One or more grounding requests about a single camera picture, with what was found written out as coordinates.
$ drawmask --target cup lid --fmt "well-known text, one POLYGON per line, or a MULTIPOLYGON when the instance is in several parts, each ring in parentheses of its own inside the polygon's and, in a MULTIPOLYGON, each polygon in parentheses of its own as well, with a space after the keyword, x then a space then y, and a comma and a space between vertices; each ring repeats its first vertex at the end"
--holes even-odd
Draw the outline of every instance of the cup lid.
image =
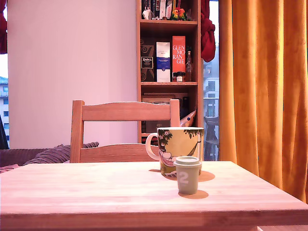
POLYGON ((200 165, 201 162, 199 161, 199 158, 194 156, 179 156, 173 164, 182 166, 196 166, 200 165))

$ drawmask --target white wall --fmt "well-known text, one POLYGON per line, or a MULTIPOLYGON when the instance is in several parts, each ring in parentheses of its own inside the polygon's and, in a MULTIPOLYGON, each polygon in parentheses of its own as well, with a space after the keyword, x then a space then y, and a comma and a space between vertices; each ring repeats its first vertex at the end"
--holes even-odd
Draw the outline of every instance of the white wall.
MULTIPOLYGON (((9 0, 11 148, 69 144, 72 100, 137 99, 135 12, 135 0, 9 0)), ((137 123, 85 123, 91 141, 137 142, 137 123)))

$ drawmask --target mug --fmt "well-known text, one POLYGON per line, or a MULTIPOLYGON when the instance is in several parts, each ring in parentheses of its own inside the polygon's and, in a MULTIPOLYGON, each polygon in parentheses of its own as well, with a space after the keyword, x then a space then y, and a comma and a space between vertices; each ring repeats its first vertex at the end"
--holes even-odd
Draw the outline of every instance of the mug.
POLYGON ((160 161, 160 172, 164 176, 176 177, 173 165, 178 156, 195 156, 202 161, 204 129, 194 127, 158 128, 157 133, 151 133, 145 141, 147 154, 160 161), (151 150, 151 139, 158 139, 159 154, 151 150))

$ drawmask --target chair backrest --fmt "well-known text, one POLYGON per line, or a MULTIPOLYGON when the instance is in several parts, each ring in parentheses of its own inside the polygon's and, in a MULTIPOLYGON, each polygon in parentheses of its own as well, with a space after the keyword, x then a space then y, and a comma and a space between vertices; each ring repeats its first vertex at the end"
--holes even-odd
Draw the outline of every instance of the chair backrest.
POLYGON ((208 126, 219 126, 219 116, 218 117, 206 117, 204 116, 205 123, 208 126))
MULTIPOLYGON (((170 100, 170 104, 123 102, 99 105, 73 101, 70 163, 153 161, 146 153, 145 145, 140 143, 82 148, 84 121, 149 120, 170 120, 172 127, 179 127, 179 100, 170 100)), ((152 146, 152 151, 158 153, 158 147, 152 146)))

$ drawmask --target parrot figurine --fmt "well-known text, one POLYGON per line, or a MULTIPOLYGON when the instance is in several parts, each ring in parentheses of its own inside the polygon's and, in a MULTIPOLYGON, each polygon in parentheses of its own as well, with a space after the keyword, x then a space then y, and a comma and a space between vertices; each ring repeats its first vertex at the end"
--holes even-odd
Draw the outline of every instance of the parrot figurine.
POLYGON ((179 20, 187 21, 186 13, 185 13, 184 9, 179 10, 179 20))
POLYGON ((178 10, 174 10, 171 14, 170 17, 171 20, 178 20, 179 19, 179 11, 178 10))

